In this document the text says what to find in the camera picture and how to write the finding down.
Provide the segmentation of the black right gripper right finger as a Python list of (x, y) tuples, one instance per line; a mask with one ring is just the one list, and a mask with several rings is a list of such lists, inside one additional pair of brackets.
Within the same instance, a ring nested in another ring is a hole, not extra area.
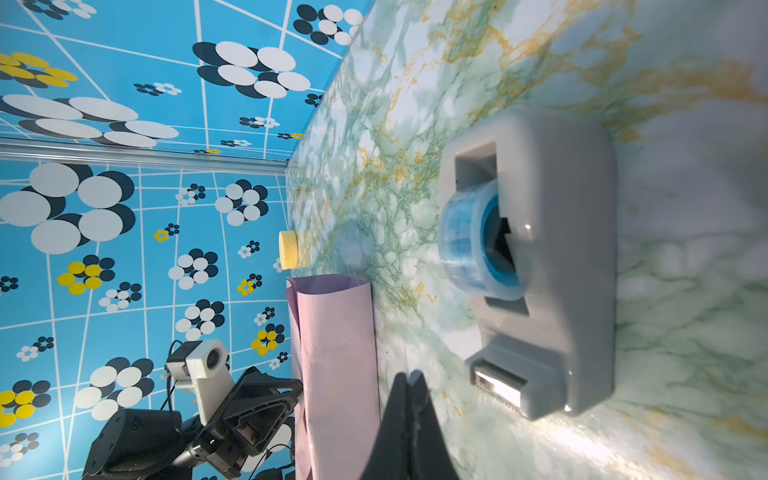
[(409, 478), (458, 480), (451, 462), (424, 374), (409, 377)]

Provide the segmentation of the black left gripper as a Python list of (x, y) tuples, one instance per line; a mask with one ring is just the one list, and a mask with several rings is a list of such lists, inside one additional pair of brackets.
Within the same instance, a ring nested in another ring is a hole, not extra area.
[(239, 478), (248, 458), (267, 450), (302, 392), (298, 379), (248, 368), (207, 424), (199, 416), (182, 424), (186, 445), (173, 460), (174, 477), (190, 479), (194, 468), (208, 465), (225, 479)]

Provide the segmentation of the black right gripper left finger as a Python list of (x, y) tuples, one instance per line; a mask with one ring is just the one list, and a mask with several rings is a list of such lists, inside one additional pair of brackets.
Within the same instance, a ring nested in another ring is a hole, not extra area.
[(405, 373), (398, 373), (361, 480), (409, 478), (412, 420), (408, 377)]

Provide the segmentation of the purple wrapping paper sheet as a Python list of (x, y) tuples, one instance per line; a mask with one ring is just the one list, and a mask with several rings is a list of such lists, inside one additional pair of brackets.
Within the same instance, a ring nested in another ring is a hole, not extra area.
[(287, 281), (299, 479), (357, 479), (380, 425), (369, 282), (328, 274)]

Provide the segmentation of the small grey white device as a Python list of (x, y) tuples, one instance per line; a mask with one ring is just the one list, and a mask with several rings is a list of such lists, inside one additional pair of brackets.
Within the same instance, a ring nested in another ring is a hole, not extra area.
[(524, 107), (446, 145), (440, 218), (458, 190), (496, 180), (523, 298), (468, 297), (481, 348), (472, 385), (535, 421), (576, 416), (614, 389), (617, 161), (597, 119)]

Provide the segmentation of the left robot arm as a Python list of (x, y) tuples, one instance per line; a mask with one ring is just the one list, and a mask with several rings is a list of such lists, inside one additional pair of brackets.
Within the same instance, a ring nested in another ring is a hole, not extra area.
[(250, 457), (293, 414), (303, 391), (298, 379), (272, 377), (251, 367), (203, 421), (177, 411), (123, 409), (106, 422), (91, 448), (84, 479), (190, 479), (207, 464), (226, 479), (241, 476)]

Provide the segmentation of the yellow round sponge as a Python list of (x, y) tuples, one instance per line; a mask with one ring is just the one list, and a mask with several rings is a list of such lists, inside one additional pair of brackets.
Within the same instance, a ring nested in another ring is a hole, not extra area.
[(279, 264), (283, 271), (305, 268), (310, 262), (310, 252), (299, 232), (280, 231), (278, 234)]

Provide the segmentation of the blue clear tape roll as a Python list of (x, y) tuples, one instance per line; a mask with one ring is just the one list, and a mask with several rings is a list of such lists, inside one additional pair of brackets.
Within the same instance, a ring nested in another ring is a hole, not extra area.
[(509, 233), (496, 180), (456, 191), (443, 208), (438, 231), (439, 258), (448, 279), (466, 294), (522, 299)]

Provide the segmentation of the aluminium frame post left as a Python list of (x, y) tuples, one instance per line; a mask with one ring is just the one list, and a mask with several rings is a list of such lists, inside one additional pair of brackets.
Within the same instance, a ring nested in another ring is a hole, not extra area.
[(211, 156), (104, 145), (63, 144), (4, 137), (1, 138), (1, 155), (14, 160), (137, 165), (164, 169), (185, 167), (258, 175), (284, 175), (287, 170), (286, 162), (247, 157)]

